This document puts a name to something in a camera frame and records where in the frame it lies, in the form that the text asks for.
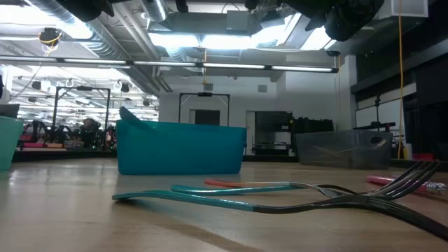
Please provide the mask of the blue plastic bin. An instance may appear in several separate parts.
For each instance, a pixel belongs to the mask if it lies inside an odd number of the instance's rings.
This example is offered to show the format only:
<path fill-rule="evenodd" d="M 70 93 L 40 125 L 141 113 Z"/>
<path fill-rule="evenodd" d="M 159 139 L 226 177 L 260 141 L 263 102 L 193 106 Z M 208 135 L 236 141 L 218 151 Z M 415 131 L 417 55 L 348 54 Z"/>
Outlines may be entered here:
<path fill-rule="evenodd" d="M 246 129 L 140 120 L 120 107 L 116 125 L 122 175 L 239 173 Z"/>

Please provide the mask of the orange-handled silver fork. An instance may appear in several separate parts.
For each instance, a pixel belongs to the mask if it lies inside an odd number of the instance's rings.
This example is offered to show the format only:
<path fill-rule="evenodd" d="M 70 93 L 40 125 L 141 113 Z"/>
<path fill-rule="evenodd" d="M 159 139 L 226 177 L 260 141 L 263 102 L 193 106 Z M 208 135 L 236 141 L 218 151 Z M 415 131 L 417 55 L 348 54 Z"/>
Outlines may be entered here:
<path fill-rule="evenodd" d="M 222 195 L 240 195 L 245 193 L 263 193 L 282 190 L 304 189 L 315 190 L 329 198 L 339 197 L 343 195 L 357 195 L 357 192 L 338 185 L 314 185 L 292 181 L 232 182 L 218 179 L 206 179 L 204 183 L 211 186 L 224 187 L 224 189 L 219 191 L 220 193 L 222 193 Z"/>

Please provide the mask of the blue-handled black fork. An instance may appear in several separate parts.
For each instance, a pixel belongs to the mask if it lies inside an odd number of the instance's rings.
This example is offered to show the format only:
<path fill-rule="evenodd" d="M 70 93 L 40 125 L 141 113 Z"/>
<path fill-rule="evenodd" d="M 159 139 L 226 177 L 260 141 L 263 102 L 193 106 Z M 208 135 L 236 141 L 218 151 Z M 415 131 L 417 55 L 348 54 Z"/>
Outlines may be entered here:
<path fill-rule="evenodd" d="M 448 242 L 447 226 L 405 206 L 377 197 L 348 195 L 308 204 L 299 204 L 293 206 L 267 206 L 237 202 L 228 199 L 214 199 L 199 195 L 188 195 L 185 193 L 172 192 L 168 190 L 148 190 L 141 192 L 115 194 L 111 197 L 111 199 L 120 201 L 137 197 L 150 197 L 177 202 L 187 202 L 192 204 L 201 204 L 211 207 L 236 209 L 240 211 L 262 214 L 295 214 L 320 209 L 362 209 L 398 219 L 399 221 L 408 223 L 416 228 L 427 231 L 428 233 Z"/>
<path fill-rule="evenodd" d="M 308 189 L 315 190 L 329 198 L 360 194 L 364 196 L 379 197 L 385 200 L 396 200 L 415 192 L 440 195 L 442 192 L 448 190 L 448 185 L 441 182 L 431 181 L 431 177 L 436 173 L 440 165 L 440 162 L 435 161 L 418 161 L 396 178 L 368 175 L 365 177 L 365 181 L 377 185 L 378 188 L 360 193 L 332 184 L 315 185 L 292 181 L 231 182 L 218 179 L 204 180 L 204 183 L 210 185 L 210 188 L 173 185 L 171 190 L 189 195 L 219 196 Z"/>

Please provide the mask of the gold fork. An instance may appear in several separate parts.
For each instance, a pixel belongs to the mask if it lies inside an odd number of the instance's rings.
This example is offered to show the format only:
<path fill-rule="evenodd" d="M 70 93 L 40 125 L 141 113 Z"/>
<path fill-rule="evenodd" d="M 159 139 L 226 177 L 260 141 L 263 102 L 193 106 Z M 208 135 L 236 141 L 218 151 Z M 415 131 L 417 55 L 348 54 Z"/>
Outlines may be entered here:
<path fill-rule="evenodd" d="M 320 147 L 320 146 L 313 146 L 313 148 L 315 148 L 317 151 L 320 152 L 319 155 L 317 155 L 317 158 L 329 158 L 329 157 L 334 157 L 334 158 L 339 158 L 339 159 L 344 159 L 344 160 L 348 160 L 350 157 L 346 154 L 347 151 L 349 151 L 349 149 L 346 150 L 339 150 L 339 151 L 333 151 L 324 147 Z"/>
<path fill-rule="evenodd" d="M 356 152 L 358 150 L 362 150 L 362 151 L 375 151 L 377 149 L 380 149 L 382 146 L 385 146 L 388 143 L 388 141 L 386 139 L 381 139 L 380 141 L 378 141 L 377 143 L 372 143 L 370 146 L 367 147 L 353 147 L 353 148 L 346 148 L 349 149 L 349 151 L 346 152 L 346 154 L 348 153 L 353 153 Z"/>

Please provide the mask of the translucent gray plastic bin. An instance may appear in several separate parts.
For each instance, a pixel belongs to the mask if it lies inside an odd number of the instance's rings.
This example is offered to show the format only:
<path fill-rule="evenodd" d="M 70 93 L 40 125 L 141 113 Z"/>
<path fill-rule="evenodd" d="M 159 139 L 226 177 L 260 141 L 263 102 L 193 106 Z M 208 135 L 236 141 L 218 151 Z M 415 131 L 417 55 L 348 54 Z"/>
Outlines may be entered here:
<path fill-rule="evenodd" d="M 348 160 L 321 157 L 313 146 L 321 146 L 332 151 L 346 148 L 367 147 L 386 139 L 388 143 L 377 150 L 358 150 L 348 153 Z M 342 167 L 348 169 L 388 169 L 391 159 L 393 135 L 389 132 L 376 132 L 370 130 L 347 130 L 341 132 L 316 132 L 296 135 L 297 155 L 301 164 L 324 167 Z"/>

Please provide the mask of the teal plastic bin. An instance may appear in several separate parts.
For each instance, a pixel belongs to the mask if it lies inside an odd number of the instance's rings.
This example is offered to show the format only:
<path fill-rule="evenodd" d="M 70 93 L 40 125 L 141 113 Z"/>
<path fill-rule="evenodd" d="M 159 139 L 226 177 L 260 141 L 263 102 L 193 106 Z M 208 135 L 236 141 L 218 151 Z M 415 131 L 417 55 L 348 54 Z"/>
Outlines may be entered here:
<path fill-rule="evenodd" d="M 21 120 L 0 116 L 0 172 L 9 169 L 22 131 Z"/>

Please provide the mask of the bright ceiling light panel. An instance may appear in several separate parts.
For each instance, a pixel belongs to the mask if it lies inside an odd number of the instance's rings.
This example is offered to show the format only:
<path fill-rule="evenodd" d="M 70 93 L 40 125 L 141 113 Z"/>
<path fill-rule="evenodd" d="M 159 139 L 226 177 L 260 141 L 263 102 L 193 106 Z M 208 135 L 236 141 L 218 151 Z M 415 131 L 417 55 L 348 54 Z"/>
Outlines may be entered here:
<path fill-rule="evenodd" d="M 284 30 L 280 26 L 262 29 L 252 36 L 234 35 L 204 35 L 200 38 L 194 34 L 156 34 L 149 33 L 155 46 L 164 48 L 189 48 L 203 47 L 217 50 L 245 50 L 255 48 L 269 48 L 281 45 L 281 39 L 285 39 Z M 336 43 L 331 39 L 323 27 L 315 29 L 300 50 L 329 49 Z"/>

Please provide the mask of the black equipment boxes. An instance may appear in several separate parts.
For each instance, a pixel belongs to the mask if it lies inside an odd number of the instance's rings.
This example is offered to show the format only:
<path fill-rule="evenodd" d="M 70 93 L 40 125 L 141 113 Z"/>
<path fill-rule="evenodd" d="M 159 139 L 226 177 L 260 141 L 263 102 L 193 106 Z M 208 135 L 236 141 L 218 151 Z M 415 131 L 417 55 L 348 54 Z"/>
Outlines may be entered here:
<path fill-rule="evenodd" d="M 334 130 L 333 121 L 327 119 L 315 120 L 300 117 L 294 120 L 294 125 L 296 134 L 332 132 Z"/>

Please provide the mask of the gray ceiling box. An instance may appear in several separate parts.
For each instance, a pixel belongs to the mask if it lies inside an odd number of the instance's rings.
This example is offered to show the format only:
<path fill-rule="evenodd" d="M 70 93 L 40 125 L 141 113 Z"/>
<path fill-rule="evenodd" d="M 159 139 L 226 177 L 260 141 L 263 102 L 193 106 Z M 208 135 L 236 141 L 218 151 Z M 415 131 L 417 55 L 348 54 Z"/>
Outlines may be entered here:
<path fill-rule="evenodd" d="M 249 14 L 239 10 L 228 10 L 226 13 L 226 31 L 229 34 L 248 34 Z"/>

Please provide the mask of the background robot workstation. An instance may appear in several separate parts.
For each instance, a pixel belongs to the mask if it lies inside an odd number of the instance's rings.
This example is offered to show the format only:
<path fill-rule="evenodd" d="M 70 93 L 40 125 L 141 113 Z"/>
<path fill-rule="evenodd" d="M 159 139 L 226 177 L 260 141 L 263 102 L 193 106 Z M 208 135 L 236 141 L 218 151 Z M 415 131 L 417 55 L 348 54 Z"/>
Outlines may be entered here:
<path fill-rule="evenodd" d="M 37 149 L 64 149 L 66 151 L 116 151 L 116 128 L 109 126 L 105 131 L 94 119 L 85 119 L 73 129 L 63 122 L 48 126 L 43 121 L 28 122 L 19 137 L 17 146 Z"/>

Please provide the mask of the dark monitor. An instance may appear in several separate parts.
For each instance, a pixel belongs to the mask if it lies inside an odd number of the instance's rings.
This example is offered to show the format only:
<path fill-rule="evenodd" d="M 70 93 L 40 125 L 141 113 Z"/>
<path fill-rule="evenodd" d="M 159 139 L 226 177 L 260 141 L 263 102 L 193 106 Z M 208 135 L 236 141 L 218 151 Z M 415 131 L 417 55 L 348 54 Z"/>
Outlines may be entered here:
<path fill-rule="evenodd" d="M 0 116 L 17 118 L 19 109 L 19 104 L 0 104 Z"/>

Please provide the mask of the silver round duct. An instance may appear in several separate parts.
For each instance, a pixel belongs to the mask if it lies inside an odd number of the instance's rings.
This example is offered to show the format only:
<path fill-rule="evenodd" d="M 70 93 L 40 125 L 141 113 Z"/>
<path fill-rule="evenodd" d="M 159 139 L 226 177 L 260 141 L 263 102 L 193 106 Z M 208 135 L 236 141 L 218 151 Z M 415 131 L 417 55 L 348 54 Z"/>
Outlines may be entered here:
<path fill-rule="evenodd" d="M 152 22 L 162 22 L 167 19 L 169 9 L 164 0 L 141 0 L 143 9 Z"/>

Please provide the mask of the white wall board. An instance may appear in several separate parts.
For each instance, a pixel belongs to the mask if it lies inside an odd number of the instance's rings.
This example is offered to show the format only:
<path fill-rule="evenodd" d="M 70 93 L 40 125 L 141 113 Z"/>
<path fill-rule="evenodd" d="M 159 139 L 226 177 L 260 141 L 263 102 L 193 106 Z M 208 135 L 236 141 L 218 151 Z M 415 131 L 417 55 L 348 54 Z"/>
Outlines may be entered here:
<path fill-rule="evenodd" d="M 372 122 L 395 123 L 391 130 L 398 130 L 400 119 L 400 100 L 385 102 L 378 107 L 370 106 L 356 111 L 356 126 L 371 125 Z"/>

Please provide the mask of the pink-handled silver fork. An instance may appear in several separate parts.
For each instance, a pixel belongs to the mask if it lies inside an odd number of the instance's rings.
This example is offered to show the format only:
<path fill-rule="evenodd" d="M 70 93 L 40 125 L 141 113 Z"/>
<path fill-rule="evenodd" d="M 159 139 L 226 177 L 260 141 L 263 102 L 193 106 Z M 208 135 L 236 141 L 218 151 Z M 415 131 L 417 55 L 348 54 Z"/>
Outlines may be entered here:
<path fill-rule="evenodd" d="M 379 186 L 385 186 L 386 184 L 395 180 L 394 177 L 388 176 L 378 176 L 378 175 L 367 175 L 365 181 L 368 183 L 373 183 Z M 448 185 L 440 182 L 427 181 L 423 183 L 419 188 L 416 189 L 418 193 L 427 193 L 434 195 L 441 195 L 443 191 L 448 189 Z"/>

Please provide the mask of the black aluminium table frame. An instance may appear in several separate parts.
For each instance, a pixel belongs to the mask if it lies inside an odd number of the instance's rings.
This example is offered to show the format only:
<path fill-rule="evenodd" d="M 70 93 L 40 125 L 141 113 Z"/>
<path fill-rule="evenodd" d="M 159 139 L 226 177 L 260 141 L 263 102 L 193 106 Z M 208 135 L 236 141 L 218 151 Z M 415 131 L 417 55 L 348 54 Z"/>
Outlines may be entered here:
<path fill-rule="evenodd" d="M 13 155 L 12 162 L 31 162 L 44 160 L 65 160 L 83 158 L 117 158 L 117 155 L 110 151 L 99 150 L 17 150 Z M 281 156 L 244 156 L 244 162 L 298 162 L 296 157 Z"/>

